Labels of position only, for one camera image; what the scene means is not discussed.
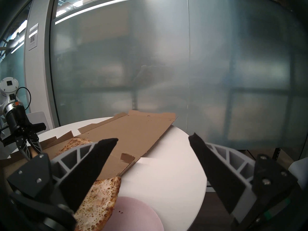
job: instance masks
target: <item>pizza crust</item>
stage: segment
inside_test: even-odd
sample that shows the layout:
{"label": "pizza crust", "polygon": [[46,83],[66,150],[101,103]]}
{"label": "pizza crust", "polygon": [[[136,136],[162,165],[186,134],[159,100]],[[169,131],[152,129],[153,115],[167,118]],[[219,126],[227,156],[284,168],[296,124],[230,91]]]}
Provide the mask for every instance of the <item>pizza crust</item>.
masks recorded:
{"label": "pizza crust", "polygon": [[97,180],[74,217],[75,231],[100,231],[112,215],[121,186],[121,177]]}
{"label": "pizza crust", "polygon": [[61,150],[59,150],[56,153],[56,156],[62,154],[63,152],[66,152],[67,150],[76,147],[76,146],[81,146],[84,144],[91,143],[92,141],[84,138],[72,138]]}

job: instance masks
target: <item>pizza box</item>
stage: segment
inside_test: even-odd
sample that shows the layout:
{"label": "pizza box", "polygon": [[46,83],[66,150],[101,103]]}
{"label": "pizza box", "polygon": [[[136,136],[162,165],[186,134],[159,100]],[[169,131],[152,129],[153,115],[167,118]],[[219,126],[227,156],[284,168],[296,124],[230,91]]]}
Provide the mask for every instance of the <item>pizza box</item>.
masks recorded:
{"label": "pizza box", "polygon": [[[175,113],[130,110],[128,114],[122,112],[100,123],[79,128],[81,134],[76,137],[92,142],[107,138],[119,139],[97,178],[104,180],[124,174],[155,144],[175,119]],[[73,133],[70,131],[59,138],[40,141],[40,144],[43,152],[52,160],[72,138]],[[4,168],[5,177],[8,177],[26,162],[20,152],[15,152],[11,158],[0,160],[0,167]]]}

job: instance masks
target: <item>frosted glass wall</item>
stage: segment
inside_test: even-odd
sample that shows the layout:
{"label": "frosted glass wall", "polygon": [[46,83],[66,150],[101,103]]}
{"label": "frosted glass wall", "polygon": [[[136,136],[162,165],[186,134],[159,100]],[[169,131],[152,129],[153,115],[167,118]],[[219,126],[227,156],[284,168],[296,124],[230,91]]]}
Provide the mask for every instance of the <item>frosted glass wall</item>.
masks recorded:
{"label": "frosted glass wall", "polygon": [[101,5],[111,1],[52,22],[61,125],[129,109],[175,112],[175,126],[208,142],[284,147],[299,157],[308,131],[308,46],[291,12],[268,0]]}

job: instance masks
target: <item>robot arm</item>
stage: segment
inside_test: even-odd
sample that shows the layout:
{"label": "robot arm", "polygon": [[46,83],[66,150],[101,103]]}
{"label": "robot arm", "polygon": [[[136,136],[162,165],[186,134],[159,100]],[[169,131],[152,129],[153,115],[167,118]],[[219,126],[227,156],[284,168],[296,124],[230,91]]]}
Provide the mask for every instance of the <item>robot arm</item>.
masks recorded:
{"label": "robot arm", "polygon": [[4,115],[7,122],[7,126],[1,130],[9,128],[11,133],[3,140],[0,138],[0,141],[4,146],[16,142],[18,150],[27,160],[30,160],[32,155],[27,141],[37,153],[41,153],[42,148],[36,133],[45,130],[46,126],[44,123],[30,123],[23,104],[16,97],[18,86],[17,79],[12,77],[7,77],[0,82],[0,115]]}

